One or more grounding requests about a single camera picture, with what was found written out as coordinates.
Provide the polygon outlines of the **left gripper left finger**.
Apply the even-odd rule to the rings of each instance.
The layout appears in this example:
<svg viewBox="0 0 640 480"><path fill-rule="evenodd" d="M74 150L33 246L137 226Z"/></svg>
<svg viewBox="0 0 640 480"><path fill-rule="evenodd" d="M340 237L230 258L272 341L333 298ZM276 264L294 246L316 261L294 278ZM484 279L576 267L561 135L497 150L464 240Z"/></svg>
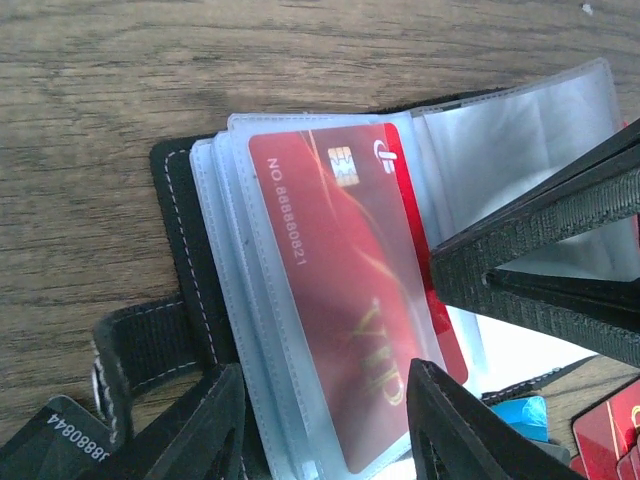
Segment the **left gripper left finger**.
<svg viewBox="0 0 640 480"><path fill-rule="evenodd" d="M245 424L238 364L217 366L82 479L237 479Z"/></svg>

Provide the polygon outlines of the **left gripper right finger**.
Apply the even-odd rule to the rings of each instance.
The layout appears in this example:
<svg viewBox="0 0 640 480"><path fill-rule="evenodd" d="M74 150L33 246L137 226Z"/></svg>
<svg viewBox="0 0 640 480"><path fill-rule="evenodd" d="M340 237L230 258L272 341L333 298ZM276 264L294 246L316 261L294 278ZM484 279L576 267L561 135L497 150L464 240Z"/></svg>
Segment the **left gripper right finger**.
<svg viewBox="0 0 640 480"><path fill-rule="evenodd" d="M437 364L411 360L407 411L419 479L579 479Z"/></svg>

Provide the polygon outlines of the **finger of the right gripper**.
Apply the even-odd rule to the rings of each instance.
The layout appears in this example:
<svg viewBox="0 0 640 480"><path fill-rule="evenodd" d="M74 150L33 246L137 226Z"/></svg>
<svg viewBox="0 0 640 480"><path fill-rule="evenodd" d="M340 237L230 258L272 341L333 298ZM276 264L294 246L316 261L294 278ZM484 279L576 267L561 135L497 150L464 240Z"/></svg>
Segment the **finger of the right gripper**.
<svg viewBox="0 0 640 480"><path fill-rule="evenodd" d="M639 124L439 245L452 307L639 364Z"/></svg>

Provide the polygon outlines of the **black card holder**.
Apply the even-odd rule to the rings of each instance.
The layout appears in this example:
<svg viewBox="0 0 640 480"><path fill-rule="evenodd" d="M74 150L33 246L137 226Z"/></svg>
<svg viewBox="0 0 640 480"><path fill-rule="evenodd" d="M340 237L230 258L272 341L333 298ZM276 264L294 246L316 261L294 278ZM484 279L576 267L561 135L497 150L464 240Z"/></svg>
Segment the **black card holder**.
<svg viewBox="0 0 640 480"><path fill-rule="evenodd" d="M639 127L607 61L157 144L181 290L94 329L105 479L568 479L502 401L639 362Z"/></svg>

